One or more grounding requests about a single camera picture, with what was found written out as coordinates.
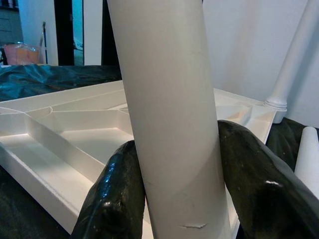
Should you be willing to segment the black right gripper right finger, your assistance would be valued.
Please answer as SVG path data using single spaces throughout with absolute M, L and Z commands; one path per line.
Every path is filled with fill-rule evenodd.
M 223 176 L 247 239 L 316 239 L 319 201 L 252 131 L 218 121 Z

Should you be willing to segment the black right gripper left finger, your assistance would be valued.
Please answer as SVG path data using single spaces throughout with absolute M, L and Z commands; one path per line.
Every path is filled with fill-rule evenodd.
M 140 239 L 145 188 L 135 142 L 122 144 L 90 188 L 73 239 Z

